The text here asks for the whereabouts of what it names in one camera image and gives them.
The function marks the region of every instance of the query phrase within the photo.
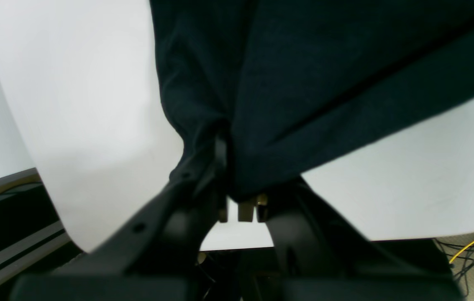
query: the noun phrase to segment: dark cloth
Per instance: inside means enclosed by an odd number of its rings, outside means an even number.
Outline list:
[[[151,0],[183,158],[231,128],[257,193],[474,97],[474,0]]]

